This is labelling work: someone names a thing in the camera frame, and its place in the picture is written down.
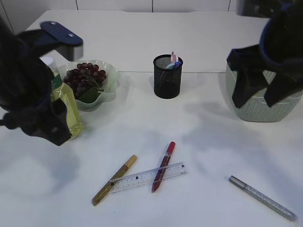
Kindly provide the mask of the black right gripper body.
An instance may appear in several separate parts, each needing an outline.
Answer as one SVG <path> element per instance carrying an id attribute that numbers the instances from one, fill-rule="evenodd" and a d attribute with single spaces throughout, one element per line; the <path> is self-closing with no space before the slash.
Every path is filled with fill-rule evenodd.
<path id="1" fill-rule="evenodd" d="M 256 45 L 234 48 L 227 57 L 232 71 L 243 68 L 281 72 L 288 78 L 303 77 L 303 27 L 288 18 L 270 19 Z"/>

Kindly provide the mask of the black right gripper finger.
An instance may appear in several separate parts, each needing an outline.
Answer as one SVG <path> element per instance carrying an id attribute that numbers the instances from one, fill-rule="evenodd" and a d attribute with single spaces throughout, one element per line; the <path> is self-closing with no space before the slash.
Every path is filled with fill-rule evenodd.
<path id="1" fill-rule="evenodd" d="M 254 94 L 267 86 L 268 82 L 261 71 L 249 70 L 247 68 L 238 70 L 232 95 L 235 107 L 243 107 Z"/>
<path id="2" fill-rule="evenodd" d="M 277 73 L 268 85 L 264 99 L 272 107 L 283 99 L 303 90 L 303 75 Z"/>

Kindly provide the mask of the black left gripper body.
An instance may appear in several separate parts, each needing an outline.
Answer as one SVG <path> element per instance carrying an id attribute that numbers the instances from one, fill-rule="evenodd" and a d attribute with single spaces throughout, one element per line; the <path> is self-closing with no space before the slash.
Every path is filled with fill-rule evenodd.
<path id="1" fill-rule="evenodd" d="M 60 99 L 53 102 L 47 97 L 37 106 L 6 113 L 0 125 L 10 130 L 20 128 L 28 136 L 60 146 L 71 138 L 66 117 L 65 103 Z"/>

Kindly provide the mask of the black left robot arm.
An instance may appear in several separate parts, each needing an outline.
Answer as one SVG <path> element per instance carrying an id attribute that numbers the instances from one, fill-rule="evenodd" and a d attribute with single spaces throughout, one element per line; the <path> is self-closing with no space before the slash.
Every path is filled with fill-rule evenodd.
<path id="1" fill-rule="evenodd" d="M 26 42 L 38 33 L 14 35 L 0 21 L 0 106 L 6 111 L 0 124 L 60 146 L 71 137 L 67 108 L 63 101 L 52 101 L 53 72 L 28 49 Z"/>

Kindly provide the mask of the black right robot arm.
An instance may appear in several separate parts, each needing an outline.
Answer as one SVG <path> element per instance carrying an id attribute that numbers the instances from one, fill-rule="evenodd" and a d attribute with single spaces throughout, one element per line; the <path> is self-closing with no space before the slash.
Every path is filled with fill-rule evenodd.
<path id="1" fill-rule="evenodd" d="M 271 107 L 303 89 L 303 2 L 282 3 L 257 45 L 232 49 L 227 64 L 237 72 L 232 100 L 241 108 L 258 91 Z"/>

